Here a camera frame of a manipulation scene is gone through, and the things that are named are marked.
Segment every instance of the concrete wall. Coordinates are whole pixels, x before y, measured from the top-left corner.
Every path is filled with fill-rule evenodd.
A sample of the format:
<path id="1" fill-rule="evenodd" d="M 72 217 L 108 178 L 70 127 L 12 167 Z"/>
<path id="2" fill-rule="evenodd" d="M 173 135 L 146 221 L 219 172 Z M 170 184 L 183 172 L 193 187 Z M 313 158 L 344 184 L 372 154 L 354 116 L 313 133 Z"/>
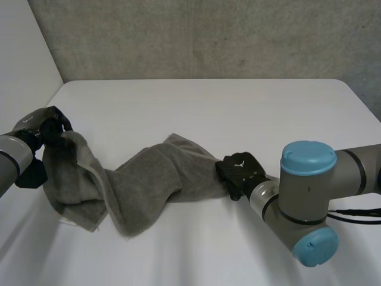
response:
<path id="1" fill-rule="evenodd" d="M 29 0 L 64 81 L 334 78 L 381 118 L 379 0 Z"/>

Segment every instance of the towel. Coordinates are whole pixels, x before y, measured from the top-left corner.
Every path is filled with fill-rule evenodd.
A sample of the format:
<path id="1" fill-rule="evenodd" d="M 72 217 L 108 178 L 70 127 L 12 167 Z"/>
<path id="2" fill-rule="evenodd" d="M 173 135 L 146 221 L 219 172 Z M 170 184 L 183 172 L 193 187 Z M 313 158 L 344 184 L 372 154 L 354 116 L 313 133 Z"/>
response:
<path id="1" fill-rule="evenodd" d="M 227 195 L 215 170 L 218 160 L 179 135 L 143 149 L 116 170 L 104 169 L 80 134 L 62 136 L 69 143 L 65 148 L 45 147 L 43 190 L 59 214 L 88 231 L 109 213 L 118 231 L 133 237 L 148 229 L 168 202 Z"/>

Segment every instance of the blue joint cap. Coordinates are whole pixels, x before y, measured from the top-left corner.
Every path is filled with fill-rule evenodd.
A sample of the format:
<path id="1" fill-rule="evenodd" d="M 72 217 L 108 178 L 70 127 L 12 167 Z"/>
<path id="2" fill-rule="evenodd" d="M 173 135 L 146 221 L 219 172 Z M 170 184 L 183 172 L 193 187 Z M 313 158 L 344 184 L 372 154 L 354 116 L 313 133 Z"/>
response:
<path id="1" fill-rule="evenodd" d="M 334 149 L 327 144 L 296 141 L 283 149 L 280 167 L 291 175 L 313 176 L 332 169 L 337 160 Z"/>
<path id="2" fill-rule="evenodd" d="M 293 247 L 292 255 L 306 267 L 327 262 L 339 247 L 339 237 L 330 227 L 316 229 L 302 237 Z"/>

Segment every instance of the table surface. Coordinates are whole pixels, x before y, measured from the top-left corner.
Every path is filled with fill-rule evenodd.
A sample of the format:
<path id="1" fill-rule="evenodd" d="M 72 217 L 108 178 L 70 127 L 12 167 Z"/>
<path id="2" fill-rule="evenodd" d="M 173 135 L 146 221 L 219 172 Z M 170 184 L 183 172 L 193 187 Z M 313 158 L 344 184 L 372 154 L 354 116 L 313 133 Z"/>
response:
<path id="1" fill-rule="evenodd" d="M 283 147 L 322 141 L 334 149 L 381 142 L 381 124 L 350 88 L 331 79 L 97 80 L 65 84 L 49 105 L 71 120 L 105 168 L 178 133 L 217 158 L 249 151 L 279 175 Z M 376 194 L 332 202 L 373 208 Z M 59 224 L 39 285 L 377 285 L 379 226 L 328 219 L 336 255 L 301 266 L 249 208 L 228 198 L 168 204 L 138 237 L 109 216 L 99 230 Z"/>

